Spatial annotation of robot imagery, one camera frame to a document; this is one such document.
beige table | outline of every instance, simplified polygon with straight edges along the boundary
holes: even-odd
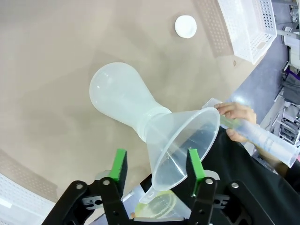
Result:
[[[174,31],[179,15],[197,21],[191,39]],[[133,66],[173,112],[226,100],[255,68],[233,56],[216,0],[2,1],[0,52],[1,159],[27,177],[0,172],[51,200],[110,169],[117,148],[128,150],[125,192],[150,173],[145,143],[90,102],[103,65]]]

perforated basket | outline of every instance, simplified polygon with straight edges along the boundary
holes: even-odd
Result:
[[[234,55],[255,64],[277,36],[271,0],[218,0]]]
[[[54,205],[0,174],[0,225],[40,225]]]

plastic container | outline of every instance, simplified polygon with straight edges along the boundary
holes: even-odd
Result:
[[[149,204],[139,203],[135,216],[139,218],[189,218],[191,209],[172,191],[160,192]]]
[[[203,106],[203,108],[219,103],[222,102],[212,98]],[[232,120],[227,119],[225,116],[221,116],[221,124],[228,128],[234,129],[240,135],[247,138],[250,142],[267,151],[290,168],[299,155],[299,149],[297,149],[295,146],[261,128],[259,125],[252,124],[247,120]]]
[[[131,126],[147,143],[153,188],[144,203],[182,182],[187,177],[188,148],[198,149],[203,159],[219,130],[220,115],[215,108],[171,113],[154,100],[138,72],[125,63],[110,63],[96,72],[90,82],[90,99],[96,109]]]
[[[188,149],[197,149],[203,160],[216,139],[219,126],[219,112],[212,107],[154,117],[146,127],[152,187],[140,202],[149,203],[159,191],[181,183],[187,177]]]
[[[54,205],[0,174],[0,225],[41,225]]]
[[[234,55],[255,64],[277,36],[271,0],[218,0]]]
[[[148,121],[171,113],[155,101],[138,72],[122,62],[107,64],[95,73],[90,100],[101,113],[131,126],[143,141]]]

bottle neck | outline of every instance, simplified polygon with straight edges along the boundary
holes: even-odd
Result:
[[[148,125],[151,123],[151,120],[170,113],[172,112],[163,106],[159,106],[149,110],[142,116],[142,118],[138,122],[137,127],[135,129],[136,133],[144,142],[146,142]]]

finger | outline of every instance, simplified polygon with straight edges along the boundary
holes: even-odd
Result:
[[[222,103],[214,105],[214,107],[218,109],[220,107],[231,105],[231,104],[233,104],[233,102],[222,102]]]
[[[246,142],[247,139],[241,135],[239,135],[236,131],[232,130],[232,129],[227,129],[226,133],[228,135],[228,137],[230,138],[230,140],[234,141],[234,142]]]
[[[241,118],[249,122],[256,123],[256,114],[250,110],[237,109],[225,113],[225,117],[229,119]]]
[[[241,105],[241,104],[236,103],[236,102],[231,103],[229,105],[222,105],[218,108],[218,111],[220,112],[220,115],[224,115],[229,111],[233,111],[233,110],[237,110],[237,109],[252,111],[252,109],[250,109],[250,107],[245,106],[245,105]]]

